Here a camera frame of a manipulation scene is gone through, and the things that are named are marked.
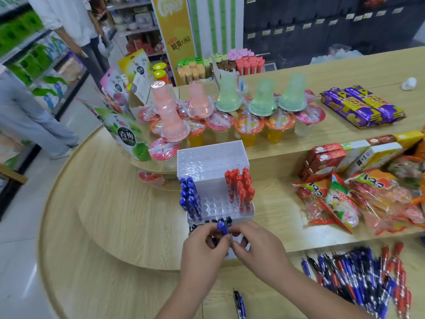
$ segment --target purple snack package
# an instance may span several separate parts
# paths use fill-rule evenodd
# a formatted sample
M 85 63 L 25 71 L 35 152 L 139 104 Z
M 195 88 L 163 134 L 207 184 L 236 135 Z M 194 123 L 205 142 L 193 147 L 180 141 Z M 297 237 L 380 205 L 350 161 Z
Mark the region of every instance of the purple snack package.
M 406 113 L 402 109 L 375 96 L 371 91 L 364 89 L 360 85 L 353 85 L 344 91 L 379 111 L 382 115 L 382 121 L 379 122 L 379 125 L 390 124 L 406 117 Z
M 322 93 L 322 103 L 351 124 L 363 129 L 381 121 L 381 113 L 338 87 Z

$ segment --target yellow lid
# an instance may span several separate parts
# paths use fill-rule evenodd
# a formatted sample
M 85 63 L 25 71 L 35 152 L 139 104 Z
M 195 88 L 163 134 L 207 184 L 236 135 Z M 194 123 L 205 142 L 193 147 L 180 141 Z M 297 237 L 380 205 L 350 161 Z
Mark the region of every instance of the yellow lid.
M 155 78 L 157 80 L 160 79 L 160 78 L 164 78 L 167 75 L 167 73 L 165 72 L 165 70 L 162 70 L 162 69 L 161 70 L 154 71 L 153 74 L 155 75 Z
M 167 64 L 164 62 L 159 62 L 157 64 L 154 64 L 152 67 L 153 71 L 161 70 L 161 69 L 167 69 Z

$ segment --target white pen display stand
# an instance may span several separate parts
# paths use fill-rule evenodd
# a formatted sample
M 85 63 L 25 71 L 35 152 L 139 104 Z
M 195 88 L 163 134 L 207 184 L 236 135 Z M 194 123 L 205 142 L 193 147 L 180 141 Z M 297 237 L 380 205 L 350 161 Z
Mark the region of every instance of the white pen display stand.
M 189 148 L 177 151 L 177 176 L 178 178 L 192 177 L 198 194 L 201 198 L 202 219 L 191 220 L 187 215 L 189 226 L 203 225 L 205 221 L 224 219 L 228 216 L 232 219 L 232 225 L 243 221 L 252 220 L 254 217 L 254 203 L 251 208 L 239 210 L 236 199 L 230 202 L 224 173 L 227 170 L 249 169 L 249 162 L 242 141 L 205 145 L 203 147 Z M 235 238 L 242 240 L 242 235 Z M 227 259 L 234 258 L 232 249 L 226 256 Z

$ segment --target dark display wall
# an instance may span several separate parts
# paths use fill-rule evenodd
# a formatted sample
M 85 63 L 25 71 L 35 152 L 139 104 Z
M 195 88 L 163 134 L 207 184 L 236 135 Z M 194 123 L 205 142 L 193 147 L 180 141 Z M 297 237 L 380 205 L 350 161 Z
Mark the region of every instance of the dark display wall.
M 425 0 L 245 0 L 243 46 L 308 64 L 339 43 L 363 54 L 406 48 L 425 20 Z

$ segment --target display counter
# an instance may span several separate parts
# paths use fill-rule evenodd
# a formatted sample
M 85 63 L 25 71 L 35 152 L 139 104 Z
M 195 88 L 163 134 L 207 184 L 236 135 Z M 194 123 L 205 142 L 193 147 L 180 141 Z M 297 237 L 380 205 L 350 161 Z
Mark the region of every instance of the display counter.
M 344 251 L 365 244 L 379 250 L 401 239 L 413 295 L 411 317 L 425 311 L 424 246 L 412 227 L 398 234 L 374 236 L 363 222 L 350 235 L 336 225 L 306 226 L 302 203 L 291 186 L 296 167 L 311 147 L 350 142 L 378 135 L 417 130 L 425 122 L 425 47 L 349 58 L 247 76 L 252 93 L 261 78 L 272 78 L 281 93 L 290 73 L 304 72 L 307 88 L 316 94 L 333 86 L 360 84 L 405 110 L 407 118 L 392 126 L 359 130 L 324 107 L 326 119 L 308 137 L 285 134 L 279 144 L 259 138 L 246 148 L 256 190 L 254 220 L 282 240 L 294 264 L 306 252 Z M 416 77 L 413 91 L 400 83 Z M 216 96 L 214 84 L 206 84 Z M 176 92 L 188 99 L 187 86 Z M 185 212 L 173 182 L 164 190 L 139 179 L 151 161 L 132 161 L 108 132 L 97 128 L 62 168 L 46 203 L 39 240 L 40 272 L 48 296 L 61 318 L 153 318 L 178 281 L 183 241 L 188 235 Z M 250 318 L 304 317 L 282 296 L 261 283 L 238 261 L 226 261 L 197 318 L 234 318 L 232 288 L 244 297 Z M 388 311 L 387 318 L 396 318 Z

